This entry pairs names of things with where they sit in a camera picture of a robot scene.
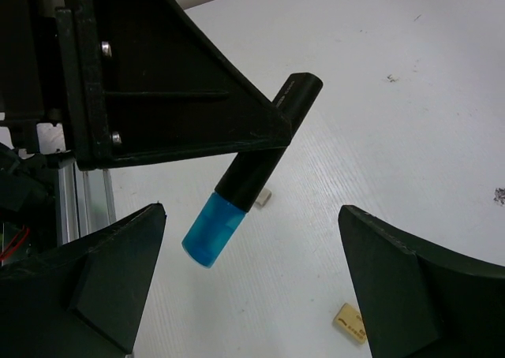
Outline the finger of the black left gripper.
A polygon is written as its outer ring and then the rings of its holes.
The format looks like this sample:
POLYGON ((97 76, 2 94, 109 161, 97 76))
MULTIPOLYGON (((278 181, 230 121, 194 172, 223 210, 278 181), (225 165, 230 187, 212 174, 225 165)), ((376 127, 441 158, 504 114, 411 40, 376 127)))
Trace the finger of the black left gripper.
POLYGON ((175 0, 65 0, 60 47, 82 170, 286 147, 288 120, 175 0))

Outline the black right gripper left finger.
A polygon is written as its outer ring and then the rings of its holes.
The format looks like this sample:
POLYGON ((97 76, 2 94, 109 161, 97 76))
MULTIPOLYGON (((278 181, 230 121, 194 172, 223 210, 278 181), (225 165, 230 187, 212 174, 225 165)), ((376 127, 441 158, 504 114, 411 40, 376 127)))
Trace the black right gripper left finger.
POLYGON ((160 203, 1 269, 3 357, 126 357, 163 241, 160 203))

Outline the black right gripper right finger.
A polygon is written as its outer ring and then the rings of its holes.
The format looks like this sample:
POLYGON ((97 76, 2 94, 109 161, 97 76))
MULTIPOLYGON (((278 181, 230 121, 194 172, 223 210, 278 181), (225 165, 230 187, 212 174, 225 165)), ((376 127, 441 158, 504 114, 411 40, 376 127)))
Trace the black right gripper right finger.
POLYGON ((374 357, 502 357, 504 268, 353 205, 339 232, 374 357))

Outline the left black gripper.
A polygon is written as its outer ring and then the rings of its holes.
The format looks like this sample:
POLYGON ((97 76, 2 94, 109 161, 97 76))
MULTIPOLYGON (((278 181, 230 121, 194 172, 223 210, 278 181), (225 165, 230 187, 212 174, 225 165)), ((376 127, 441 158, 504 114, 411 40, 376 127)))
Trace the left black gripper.
POLYGON ((73 148, 55 11, 64 0, 1 0, 1 141, 28 153, 73 148))

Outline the blue cap black highlighter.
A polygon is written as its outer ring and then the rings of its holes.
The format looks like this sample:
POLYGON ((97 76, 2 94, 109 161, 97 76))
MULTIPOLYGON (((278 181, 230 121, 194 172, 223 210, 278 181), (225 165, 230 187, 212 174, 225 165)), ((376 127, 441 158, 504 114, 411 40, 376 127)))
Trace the blue cap black highlighter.
MULTIPOLYGON (((311 73, 294 73, 274 98, 274 105, 289 120, 293 134, 298 131, 322 87, 323 81, 319 77, 311 73)), ((182 247, 192 259, 207 268, 214 264, 253 207, 285 151, 284 147, 279 147, 240 152, 235 156, 182 240, 182 247)))

